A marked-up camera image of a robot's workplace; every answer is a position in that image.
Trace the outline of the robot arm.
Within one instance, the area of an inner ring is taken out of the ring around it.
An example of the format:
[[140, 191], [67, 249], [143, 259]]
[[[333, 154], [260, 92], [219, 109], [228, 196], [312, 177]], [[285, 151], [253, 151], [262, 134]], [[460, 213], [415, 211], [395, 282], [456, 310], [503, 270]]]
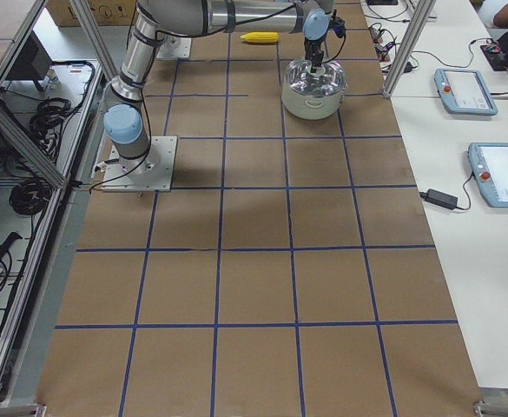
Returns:
[[234, 91], [234, 33], [291, 33], [305, 41], [307, 62], [323, 66], [330, 1], [139, 1], [126, 55], [109, 84], [102, 123], [116, 155], [108, 178], [145, 188], [168, 171], [182, 149], [200, 160], [215, 150], [274, 150], [283, 137], [281, 109], [261, 106], [258, 88]]

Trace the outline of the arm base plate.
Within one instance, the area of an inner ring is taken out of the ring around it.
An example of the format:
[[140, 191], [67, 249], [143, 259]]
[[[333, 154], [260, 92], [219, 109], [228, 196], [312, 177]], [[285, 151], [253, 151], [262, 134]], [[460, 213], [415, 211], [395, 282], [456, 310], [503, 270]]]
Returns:
[[187, 60], [190, 57], [192, 39], [188, 37], [165, 36], [157, 51], [156, 60]]
[[130, 161], [119, 156], [115, 145], [111, 146], [110, 158], [117, 162], [106, 168], [104, 192], [169, 192], [172, 186], [177, 136], [153, 136], [150, 151], [141, 158]]

